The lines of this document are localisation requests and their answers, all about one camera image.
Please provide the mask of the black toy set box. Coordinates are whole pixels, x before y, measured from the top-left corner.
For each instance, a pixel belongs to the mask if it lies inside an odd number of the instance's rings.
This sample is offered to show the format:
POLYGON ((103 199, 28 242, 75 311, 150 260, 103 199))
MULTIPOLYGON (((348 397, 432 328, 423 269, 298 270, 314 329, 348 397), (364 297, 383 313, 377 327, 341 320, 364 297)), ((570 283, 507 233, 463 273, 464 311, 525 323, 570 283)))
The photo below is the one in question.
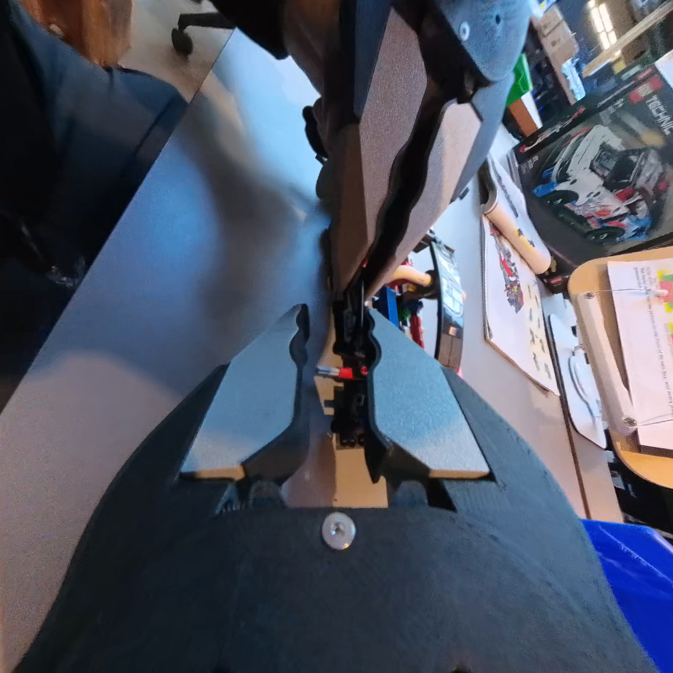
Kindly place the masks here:
POLYGON ((584 97, 513 150, 564 272, 672 245, 672 53, 584 97))

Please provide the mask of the printed instruction sheet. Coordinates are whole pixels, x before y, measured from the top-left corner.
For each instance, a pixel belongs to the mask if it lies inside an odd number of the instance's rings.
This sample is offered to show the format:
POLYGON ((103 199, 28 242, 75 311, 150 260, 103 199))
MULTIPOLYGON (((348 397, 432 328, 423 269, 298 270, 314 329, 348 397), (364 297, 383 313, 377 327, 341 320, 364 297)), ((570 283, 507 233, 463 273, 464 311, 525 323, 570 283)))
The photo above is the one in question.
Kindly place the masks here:
POLYGON ((642 446, 672 450, 672 259, 607 264, 642 446))

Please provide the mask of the blue plastic bin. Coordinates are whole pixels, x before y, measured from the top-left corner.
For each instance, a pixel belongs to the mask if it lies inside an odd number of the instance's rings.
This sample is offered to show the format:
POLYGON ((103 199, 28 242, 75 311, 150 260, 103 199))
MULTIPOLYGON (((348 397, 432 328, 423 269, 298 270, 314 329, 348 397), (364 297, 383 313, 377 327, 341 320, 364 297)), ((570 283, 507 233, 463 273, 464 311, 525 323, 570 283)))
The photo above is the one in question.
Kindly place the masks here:
POLYGON ((661 672, 672 671, 672 545, 647 526, 584 519, 618 605, 661 672))

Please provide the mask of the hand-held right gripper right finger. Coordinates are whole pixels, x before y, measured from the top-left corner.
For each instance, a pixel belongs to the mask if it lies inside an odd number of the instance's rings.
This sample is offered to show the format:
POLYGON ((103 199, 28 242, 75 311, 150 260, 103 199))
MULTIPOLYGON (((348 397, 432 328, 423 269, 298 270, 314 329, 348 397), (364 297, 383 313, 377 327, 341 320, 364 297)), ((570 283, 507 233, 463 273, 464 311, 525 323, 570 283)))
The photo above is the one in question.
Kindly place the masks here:
POLYGON ((366 465, 373 481, 489 475, 444 368, 381 313, 369 311, 366 465))

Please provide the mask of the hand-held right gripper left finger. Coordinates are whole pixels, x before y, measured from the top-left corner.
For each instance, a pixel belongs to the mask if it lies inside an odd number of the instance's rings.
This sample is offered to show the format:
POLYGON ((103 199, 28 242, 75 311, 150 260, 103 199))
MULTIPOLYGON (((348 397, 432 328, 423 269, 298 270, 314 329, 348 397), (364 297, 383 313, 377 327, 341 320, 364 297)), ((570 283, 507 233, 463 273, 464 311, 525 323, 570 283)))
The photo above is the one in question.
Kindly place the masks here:
POLYGON ((291 307, 227 365, 200 419, 181 475, 286 481, 306 458, 302 410, 309 313, 291 307))

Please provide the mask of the person's black clothing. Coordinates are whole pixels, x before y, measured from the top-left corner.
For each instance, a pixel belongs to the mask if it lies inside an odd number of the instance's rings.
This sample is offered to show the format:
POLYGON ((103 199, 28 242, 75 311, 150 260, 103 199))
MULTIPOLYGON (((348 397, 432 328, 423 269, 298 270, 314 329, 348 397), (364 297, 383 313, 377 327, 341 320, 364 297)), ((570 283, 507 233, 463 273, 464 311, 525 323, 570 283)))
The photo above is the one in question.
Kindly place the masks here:
POLYGON ((1 2, 1 407, 187 109, 1 2))

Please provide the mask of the toy brick car model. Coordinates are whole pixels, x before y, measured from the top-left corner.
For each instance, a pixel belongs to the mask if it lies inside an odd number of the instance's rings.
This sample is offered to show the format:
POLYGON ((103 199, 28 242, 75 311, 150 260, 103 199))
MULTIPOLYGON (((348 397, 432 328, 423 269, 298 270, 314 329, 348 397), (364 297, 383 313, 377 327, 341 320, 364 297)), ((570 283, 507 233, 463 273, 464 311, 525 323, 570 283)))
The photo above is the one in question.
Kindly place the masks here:
POLYGON ((367 367, 374 363, 373 350, 364 341, 366 308, 379 312, 392 326, 425 348, 422 309, 427 302, 436 303, 436 336, 431 350, 444 367, 460 373, 464 341, 464 300, 456 256, 453 248, 434 233, 426 234, 413 250, 429 251, 433 266, 420 271, 408 257, 371 299, 366 301, 363 283, 358 282, 336 301, 334 309, 334 352, 342 358, 341 366, 317 366, 316 375, 336 384, 334 399, 327 402, 335 412, 331 431, 338 448, 362 448, 367 428, 367 367))

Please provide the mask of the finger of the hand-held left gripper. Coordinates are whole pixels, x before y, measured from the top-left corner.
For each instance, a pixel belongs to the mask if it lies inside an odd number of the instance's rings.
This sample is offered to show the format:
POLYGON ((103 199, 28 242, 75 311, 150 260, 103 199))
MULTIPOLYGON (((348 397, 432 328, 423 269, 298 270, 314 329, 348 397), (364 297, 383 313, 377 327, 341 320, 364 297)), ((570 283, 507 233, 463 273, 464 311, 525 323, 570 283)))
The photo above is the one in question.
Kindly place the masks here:
POLYGON ((345 295, 363 264, 387 274, 386 207, 401 186, 413 134, 436 123, 440 97, 427 73, 421 31, 427 6, 341 6, 327 52, 327 144, 332 223, 331 283, 345 295))
POLYGON ((471 103, 426 108, 393 171, 380 231, 362 273, 366 299, 391 280, 393 272, 446 211, 481 129, 471 103))

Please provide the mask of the person's left hand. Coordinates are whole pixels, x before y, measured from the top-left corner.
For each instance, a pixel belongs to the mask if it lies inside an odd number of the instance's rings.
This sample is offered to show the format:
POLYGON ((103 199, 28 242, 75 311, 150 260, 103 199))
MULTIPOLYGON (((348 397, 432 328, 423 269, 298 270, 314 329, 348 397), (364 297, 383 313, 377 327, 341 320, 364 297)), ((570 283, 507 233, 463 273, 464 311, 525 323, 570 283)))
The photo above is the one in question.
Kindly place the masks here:
POLYGON ((286 1, 283 41, 320 97, 314 114, 326 145, 353 122, 356 1, 286 1))

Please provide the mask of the grey desk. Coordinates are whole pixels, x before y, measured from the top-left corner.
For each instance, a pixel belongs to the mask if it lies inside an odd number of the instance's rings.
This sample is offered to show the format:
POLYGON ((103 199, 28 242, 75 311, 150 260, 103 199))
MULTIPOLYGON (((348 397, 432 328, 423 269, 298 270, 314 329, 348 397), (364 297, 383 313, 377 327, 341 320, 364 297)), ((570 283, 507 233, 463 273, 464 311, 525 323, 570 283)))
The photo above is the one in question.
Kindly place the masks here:
POLYGON ((232 5, 222 58, 281 172, 197 96, 4 408, 1 671, 649 671, 565 493, 455 372, 488 476, 373 481, 338 448, 320 95, 285 2, 232 5), (181 475, 227 365, 296 304, 301 466, 181 475))

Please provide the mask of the rolled instruction booklet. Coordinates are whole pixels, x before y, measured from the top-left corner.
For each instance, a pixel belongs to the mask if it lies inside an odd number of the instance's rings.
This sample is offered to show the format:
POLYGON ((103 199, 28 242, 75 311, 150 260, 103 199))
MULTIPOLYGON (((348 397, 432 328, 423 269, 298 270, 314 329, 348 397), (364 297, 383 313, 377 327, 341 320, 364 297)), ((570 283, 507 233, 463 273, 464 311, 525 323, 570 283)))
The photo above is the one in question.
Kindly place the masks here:
POLYGON ((526 199, 509 172, 492 155, 478 171, 483 215, 509 241, 536 275, 551 270, 552 257, 528 213, 526 199))

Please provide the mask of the open instruction booklet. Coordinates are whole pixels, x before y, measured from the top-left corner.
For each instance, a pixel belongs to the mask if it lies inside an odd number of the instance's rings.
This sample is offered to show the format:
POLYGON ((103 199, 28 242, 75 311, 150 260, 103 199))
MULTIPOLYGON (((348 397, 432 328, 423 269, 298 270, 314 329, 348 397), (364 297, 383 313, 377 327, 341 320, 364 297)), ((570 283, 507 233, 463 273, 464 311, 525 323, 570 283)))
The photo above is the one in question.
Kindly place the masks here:
POLYGON ((530 380, 559 396, 536 275, 485 216, 481 245, 484 338, 530 380))

